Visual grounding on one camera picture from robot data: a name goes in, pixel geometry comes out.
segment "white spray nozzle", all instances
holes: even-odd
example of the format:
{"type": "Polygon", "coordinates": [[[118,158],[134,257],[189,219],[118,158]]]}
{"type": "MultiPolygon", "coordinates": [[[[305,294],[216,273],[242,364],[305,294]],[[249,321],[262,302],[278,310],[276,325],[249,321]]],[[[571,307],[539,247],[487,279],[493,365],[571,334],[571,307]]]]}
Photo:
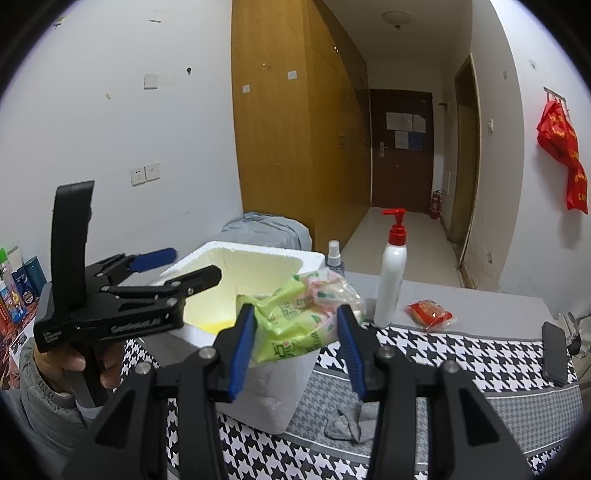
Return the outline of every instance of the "white spray nozzle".
{"type": "Polygon", "coordinates": [[[329,242],[329,256],[327,263],[331,267],[338,267],[340,265],[340,244],[338,240],[331,240],[329,242]]]}

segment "snack package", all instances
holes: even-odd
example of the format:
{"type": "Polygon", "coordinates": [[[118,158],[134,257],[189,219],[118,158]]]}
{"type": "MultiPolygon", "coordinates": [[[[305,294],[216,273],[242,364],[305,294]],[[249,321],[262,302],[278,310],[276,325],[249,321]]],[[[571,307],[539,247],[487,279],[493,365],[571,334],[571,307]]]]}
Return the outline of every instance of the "snack package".
{"type": "Polygon", "coordinates": [[[426,331],[447,326],[455,321],[451,312],[432,300],[421,300],[409,305],[407,313],[426,331]]]}
{"type": "Polygon", "coordinates": [[[365,302],[347,279],[328,268],[294,275],[269,296],[239,295],[237,311],[252,303],[257,329],[252,360],[272,362],[304,355],[337,341],[336,311],[348,303],[358,323],[365,302]]]}

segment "blue gripper pad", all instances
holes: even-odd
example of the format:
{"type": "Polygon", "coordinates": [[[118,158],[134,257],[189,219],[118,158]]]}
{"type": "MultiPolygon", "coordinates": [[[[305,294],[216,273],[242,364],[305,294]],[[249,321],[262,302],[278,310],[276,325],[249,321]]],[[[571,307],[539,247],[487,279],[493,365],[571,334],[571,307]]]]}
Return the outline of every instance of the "blue gripper pad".
{"type": "Polygon", "coordinates": [[[129,264],[132,272],[140,273],[153,270],[174,263],[177,259],[177,251],[174,248],[164,248],[149,254],[138,255],[129,264]]]}
{"type": "Polygon", "coordinates": [[[244,305],[236,320],[234,328],[241,328],[234,355],[230,362],[230,384],[228,394],[230,401],[236,400],[244,387],[246,370],[251,360],[252,348],[255,343],[256,319],[252,305],[244,305]]]}
{"type": "Polygon", "coordinates": [[[337,333],[340,341],[340,351],[345,357],[347,363],[347,370],[349,371],[349,379],[351,380],[351,387],[353,391],[357,393],[360,400],[365,398],[367,393],[367,387],[365,385],[365,366],[361,359],[361,353],[353,340],[353,333],[351,332],[350,318],[357,327],[357,321],[350,307],[345,310],[343,307],[339,307],[337,311],[337,333]]]}

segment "metal screw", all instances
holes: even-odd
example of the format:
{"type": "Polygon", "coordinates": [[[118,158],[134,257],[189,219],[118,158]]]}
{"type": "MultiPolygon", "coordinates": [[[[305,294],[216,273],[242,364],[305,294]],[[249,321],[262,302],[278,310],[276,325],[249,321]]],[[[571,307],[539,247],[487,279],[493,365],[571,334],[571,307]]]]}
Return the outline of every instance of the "metal screw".
{"type": "Polygon", "coordinates": [[[385,358],[386,360],[389,360],[391,358],[394,358],[394,355],[396,355],[396,350],[392,346],[384,345],[384,346],[381,346],[380,348],[378,348],[378,355],[381,358],[385,358]]]}
{"type": "Polygon", "coordinates": [[[205,360],[211,360],[217,355],[217,350],[212,346],[204,346],[199,350],[199,356],[205,360]]]}
{"type": "Polygon", "coordinates": [[[460,365],[458,365],[454,360],[447,360],[443,362],[443,368],[450,374],[457,374],[460,371],[460,365]]]}
{"type": "Polygon", "coordinates": [[[135,366],[135,373],[139,375],[146,375],[152,370],[152,364],[149,362],[140,362],[135,366]]]}

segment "doorway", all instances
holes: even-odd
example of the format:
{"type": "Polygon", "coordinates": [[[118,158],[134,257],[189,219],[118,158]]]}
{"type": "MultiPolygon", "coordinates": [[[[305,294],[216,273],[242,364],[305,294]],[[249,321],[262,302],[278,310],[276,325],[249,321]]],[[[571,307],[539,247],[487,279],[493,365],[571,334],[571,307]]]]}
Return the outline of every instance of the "doorway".
{"type": "Polygon", "coordinates": [[[433,96],[371,90],[372,206],[428,213],[433,185],[433,96]]]}
{"type": "Polygon", "coordinates": [[[457,102],[456,190],[449,229],[458,266],[462,266],[478,191],[480,168],[480,112],[476,78],[470,56],[455,77],[457,102]]]}

